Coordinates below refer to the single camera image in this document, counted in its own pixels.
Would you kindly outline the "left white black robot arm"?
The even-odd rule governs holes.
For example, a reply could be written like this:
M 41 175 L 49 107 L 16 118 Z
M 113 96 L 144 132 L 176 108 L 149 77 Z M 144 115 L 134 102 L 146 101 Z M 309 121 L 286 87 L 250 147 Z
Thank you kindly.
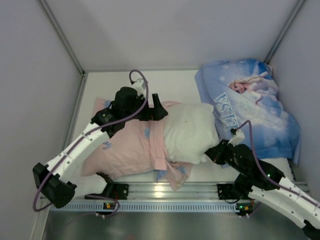
M 150 107 L 148 94 L 138 92 L 137 87 L 118 90 L 110 105 L 98 111 L 65 150 L 46 164 L 37 163 L 33 167 L 37 194 L 44 195 L 58 209 L 77 197 L 102 197 L 108 188 L 106 177 L 97 173 L 82 176 L 83 162 L 103 142 L 122 130 L 127 121 L 160 121 L 166 117 L 168 112 L 158 94 L 152 94 L 152 100 L 153 107 Z

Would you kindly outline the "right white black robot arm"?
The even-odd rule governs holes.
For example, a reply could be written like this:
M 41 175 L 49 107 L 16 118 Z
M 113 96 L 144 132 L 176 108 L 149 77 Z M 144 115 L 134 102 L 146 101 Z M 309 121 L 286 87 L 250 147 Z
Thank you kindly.
M 244 199 L 259 201 L 290 219 L 310 240 L 320 238 L 320 204 L 274 165 L 256 158 L 245 144 L 222 140 L 205 154 L 217 165 L 227 164 L 239 174 L 233 190 Z

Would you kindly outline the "white pillow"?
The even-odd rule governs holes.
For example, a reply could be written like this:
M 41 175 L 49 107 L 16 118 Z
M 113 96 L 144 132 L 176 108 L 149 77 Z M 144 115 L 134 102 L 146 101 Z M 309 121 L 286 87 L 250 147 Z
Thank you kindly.
M 178 103 L 167 108 L 163 136 L 167 158 L 174 163 L 205 163 L 205 152 L 219 143 L 213 114 L 207 103 Z

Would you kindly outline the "pink pillowcase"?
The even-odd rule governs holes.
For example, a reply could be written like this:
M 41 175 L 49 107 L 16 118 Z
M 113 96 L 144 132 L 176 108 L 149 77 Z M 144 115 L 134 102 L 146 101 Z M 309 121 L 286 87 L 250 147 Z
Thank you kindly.
M 166 179 L 173 190 L 181 188 L 193 167 L 182 157 L 183 128 L 191 105 L 167 101 L 163 106 L 168 115 L 162 120 L 126 122 L 84 161 L 82 176 L 103 173 L 115 180 L 155 171 L 157 180 Z

